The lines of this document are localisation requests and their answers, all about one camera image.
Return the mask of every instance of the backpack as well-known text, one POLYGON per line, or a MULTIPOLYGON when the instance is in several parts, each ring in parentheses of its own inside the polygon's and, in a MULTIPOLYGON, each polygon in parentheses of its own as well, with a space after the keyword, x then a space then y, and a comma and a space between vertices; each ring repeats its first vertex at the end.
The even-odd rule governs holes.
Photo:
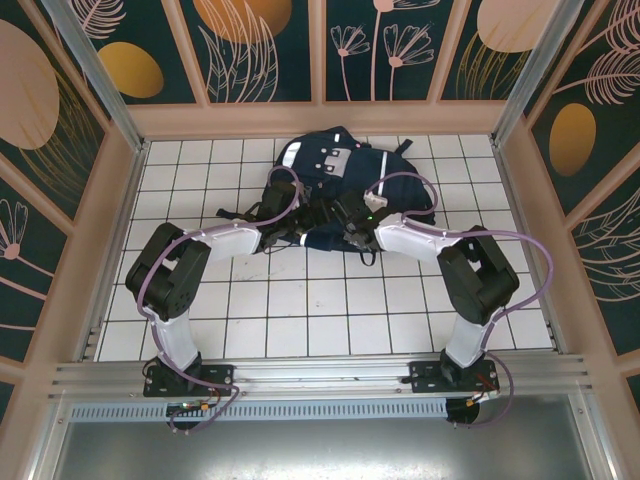
MULTIPOLYGON (((395 172, 417 173, 416 168, 402 158, 402 152, 411 143, 405 140, 395 152, 380 150, 357 141, 344 127, 334 127, 294 138, 284 147, 275 165, 284 165, 298 174, 308 201, 320 198, 333 201, 347 192, 355 192, 362 198, 365 190, 385 175, 395 172)), ((288 172, 276 170, 271 181, 288 183, 292 179, 288 172)), ((433 206, 422 182, 415 177, 392 178, 376 187, 373 193, 385 197, 388 207, 397 212, 426 210, 433 206)), ((417 216, 414 220, 435 225, 435 214, 417 216)), ((344 239, 344 233, 343 226, 334 218, 307 232, 304 246, 325 251, 361 252, 344 239)), ((298 241, 287 236, 282 239, 291 243, 298 241)))

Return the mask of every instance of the mounting plate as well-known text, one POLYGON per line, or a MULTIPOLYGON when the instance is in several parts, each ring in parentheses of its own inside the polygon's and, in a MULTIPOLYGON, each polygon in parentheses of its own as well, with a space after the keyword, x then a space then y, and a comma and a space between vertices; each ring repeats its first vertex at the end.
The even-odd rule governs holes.
MULTIPOLYGON (((203 365, 200 379, 210 383, 224 385, 233 384, 233 365, 203 365)), ((231 390, 218 389, 221 397, 231 395, 231 390)), ((147 377, 144 384, 143 396, 146 398, 166 397, 209 397, 207 387, 195 385, 190 392, 186 392, 183 385, 166 381, 162 375, 161 367, 156 365, 147 368, 147 377)))
POLYGON ((452 386, 442 376, 438 360, 409 363, 409 377, 406 380, 406 383, 411 383, 413 393, 477 392, 487 388, 483 380, 495 390, 500 389, 496 365, 491 360, 482 360, 474 365, 473 370, 457 386, 452 386))

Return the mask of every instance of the reflective strip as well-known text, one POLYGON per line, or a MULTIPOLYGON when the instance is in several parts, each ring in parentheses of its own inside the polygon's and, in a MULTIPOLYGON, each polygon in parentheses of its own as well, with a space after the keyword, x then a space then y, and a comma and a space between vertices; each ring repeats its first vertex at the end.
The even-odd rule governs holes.
MULTIPOLYGON (((387 174, 387 152, 382 153, 382 165, 380 166, 380 178, 383 178, 387 174)), ((378 196, 382 195, 382 188, 384 182, 380 182, 378 185, 378 196)))

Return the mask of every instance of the white tile floor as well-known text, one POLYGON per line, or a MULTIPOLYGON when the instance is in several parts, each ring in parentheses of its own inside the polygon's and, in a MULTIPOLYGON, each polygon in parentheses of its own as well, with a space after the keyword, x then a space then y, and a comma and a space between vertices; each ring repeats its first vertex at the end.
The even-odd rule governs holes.
MULTIPOLYGON (((376 147, 414 144, 405 157, 439 184, 441 227, 475 224, 514 230, 515 223, 483 135, 368 137, 376 147)), ((147 360, 149 327, 124 280, 156 226, 215 225, 218 208, 245 211, 260 199, 274 157, 288 139, 154 142, 120 260, 96 359, 147 360)), ((533 291, 520 242, 500 239, 518 272, 513 302, 533 291)), ((436 262, 383 254, 373 267, 357 254, 289 247, 271 255, 210 264, 191 308, 204 358, 304 357, 439 351, 455 313, 436 262)), ((538 303, 498 324, 492 349, 552 348, 538 303)))

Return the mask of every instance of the cable connector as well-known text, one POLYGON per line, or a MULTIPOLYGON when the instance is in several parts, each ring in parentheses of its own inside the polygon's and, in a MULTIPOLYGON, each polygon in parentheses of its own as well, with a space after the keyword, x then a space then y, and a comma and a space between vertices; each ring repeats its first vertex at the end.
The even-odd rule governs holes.
POLYGON ((369 210, 375 212, 376 210, 386 207, 389 201, 384 197, 374 195, 373 192, 367 192, 364 194, 364 203, 369 207, 369 210))

